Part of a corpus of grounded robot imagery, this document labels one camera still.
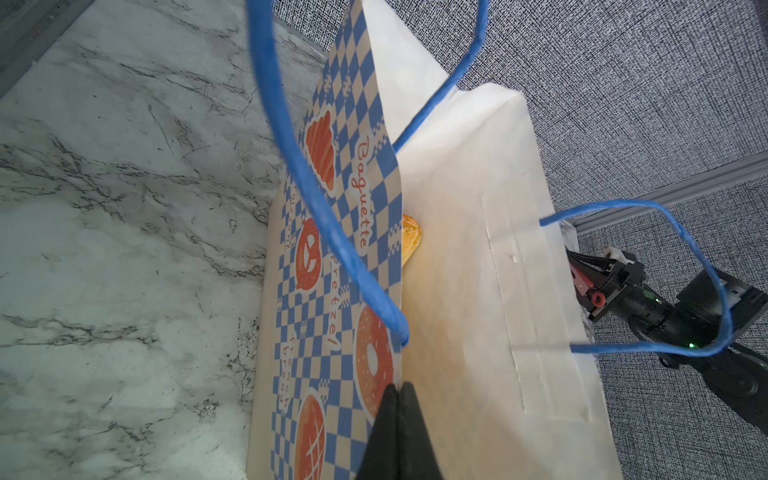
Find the blue rope handle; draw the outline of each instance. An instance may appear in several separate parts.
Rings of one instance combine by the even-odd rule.
[[[275,38],[272,30],[272,2],[270,0],[248,0],[247,2],[248,32],[250,40],[250,53],[253,60],[253,69],[256,73],[259,85],[259,96],[264,106],[266,117],[270,121],[272,132],[275,135],[277,147],[283,154],[288,165],[288,171],[296,180],[296,185],[306,201],[312,216],[317,222],[320,234],[330,243],[331,250],[346,268],[352,280],[357,283],[362,292],[362,297],[379,316],[384,324],[397,335],[402,346],[408,345],[410,330],[408,320],[392,299],[384,293],[379,282],[362,263],[355,248],[349,244],[341,225],[336,221],[331,207],[317,186],[312,171],[306,159],[301,153],[296,138],[293,136],[293,123],[288,113],[283,92],[283,82],[280,78],[280,67],[277,62],[275,50]],[[488,0],[480,0],[478,11],[478,23],[475,26],[475,39],[472,41],[470,51],[459,63],[456,71],[445,81],[436,93],[427,101],[424,107],[411,120],[397,141],[401,141],[395,152],[410,139],[429,113],[448,94],[450,89],[461,79],[469,69],[469,65],[480,52],[482,42],[485,40],[485,30],[488,22]]]
[[[485,42],[485,33],[488,30],[488,1],[489,0],[479,0],[478,2],[478,18],[475,23],[475,37],[469,45],[469,51],[467,51],[467,54],[464,55],[464,58],[458,63],[451,76],[445,79],[443,84],[440,85],[440,88],[438,88],[430,99],[427,100],[427,103],[425,103],[422,109],[419,110],[419,113],[411,119],[411,122],[406,126],[405,130],[402,131],[400,136],[397,137],[397,140],[395,140],[395,143],[392,144],[392,148],[395,150],[396,154],[402,150],[408,143],[408,140],[410,140],[413,134],[422,126],[429,114],[435,110],[435,107],[437,107],[437,105],[448,95],[451,89],[458,84],[458,81],[464,77],[467,71],[469,71],[472,62],[475,61],[480,50],[482,50],[482,45]]]
[[[717,290],[717,295],[720,298],[720,303],[723,304],[723,320],[720,323],[720,330],[717,332],[717,338],[701,349],[690,349],[683,346],[670,345],[669,343],[656,343],[656,342],[635,342],[635,343],[603,343],[597,345],[572,343],[571,351],[573,353],[632,353],[632,352],[658,352],[658,353],[674,353],[677,355],[685,356],[712,356],[722,352],[726,349],[733,340],[733,318],[730,314],[730,308],[728,308],[728,299],[723,284],[720,283],[720,278],[717,276],[715,269],[710,264],[709,260],[704,256],[699,244],[696,240],[685,230],[685,227],[680,225],[675,217],[672,216],[669,210],[649,200],[611,200],[608,202],[597,202],[594,204],[581,205],[580,207],[571,208],[562,212],[557,212],[549,217],[539,220],[539,224],[542,227],[557,223],[560,220],[576,217],[577,215],[590,214],[592,212],[599,212],[609,208],[622,208],[622,207],[648,207],[659,210],[667,220],[672,223],[672,227],[675,229],[680,238],[688,244],[688,247],[694,252],[696,258],[701,262],[704,270],[707,271],[712,285]]]

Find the gray textured panel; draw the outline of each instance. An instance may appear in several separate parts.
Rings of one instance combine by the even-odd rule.
[[[440,63],[466,51],[475,2],[389,0]],[[463,82],[528,98],[554,205],[635,197],[768,150],[768,50],[750,0],[492,2]],[[277,0],[323,47],[343,0]]]
[[[768,291],[765,177],[670,210],[715,266]],[[608,245],[636,253],[648,283],[668,300],[700,271],[656,212],[584,233],[579,244],[584,253]],[[614,316],[603,318],[594,334],[600,342],[634,340]],[[768,318],[755,322],[740,341],[768,354]],[[768,438],[720,402],[692,369],[665,369],[651,355],[602,356],[598,365],[626,478],[768,478]]]

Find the checkered paper bag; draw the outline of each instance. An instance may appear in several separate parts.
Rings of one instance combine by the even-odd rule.
[[[366,305],[289,175],[270,211],[251,479],[354,478],[403,380],[446,478],[621,477],[594,362],[568,351],[584,331],[559,230],[538,227],[553,209],[525,98],[457,91],[392,149],[446,78],[383,0],[350,2],[298,141],[411,340]],[[405,270],[403,213],[424,230]]]

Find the donut illustration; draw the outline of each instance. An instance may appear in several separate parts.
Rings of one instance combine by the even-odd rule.
[[[317,391],[309,388],[305,395],[296,426],[293,477],[319,480],[326,457],[326,420]]]
[[[309,291],[315,287],[323,270],[320,231],[313,218],[304,220],[296,245],[296,288]]]
[[[306,129],[304,143],[320,183],[332,192],[333,182],[336,179],[336,153],[333,151],[330,111],[310,124]]]
[[[354,356],[357,394],[373,422],[384,388],[394,381],[395,367],[387,329],[368,306],[360,313]]]

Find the white marble countertop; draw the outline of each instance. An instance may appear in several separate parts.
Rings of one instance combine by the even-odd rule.
[[[243,478],[281,160],[242,2],[96,0],[0,101],[0,478]],[[278,27],[294,118],[324,54]]]

